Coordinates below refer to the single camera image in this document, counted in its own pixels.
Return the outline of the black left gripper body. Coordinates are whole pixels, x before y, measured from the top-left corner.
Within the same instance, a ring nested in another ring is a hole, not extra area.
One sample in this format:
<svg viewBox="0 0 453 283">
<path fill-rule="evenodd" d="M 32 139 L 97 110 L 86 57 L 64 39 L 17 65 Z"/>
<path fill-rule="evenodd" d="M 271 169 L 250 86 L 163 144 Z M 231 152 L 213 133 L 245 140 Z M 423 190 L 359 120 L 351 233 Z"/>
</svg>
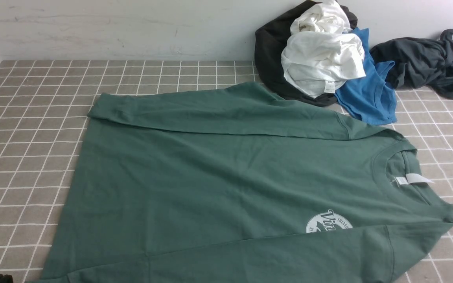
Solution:
<svg viewBox="0 0 453 283">
<path fill-rule="evenodd" d="M 0 283 L 13 283 L 14 279 L 9 274 L 0 274 Z"/>
</svg>

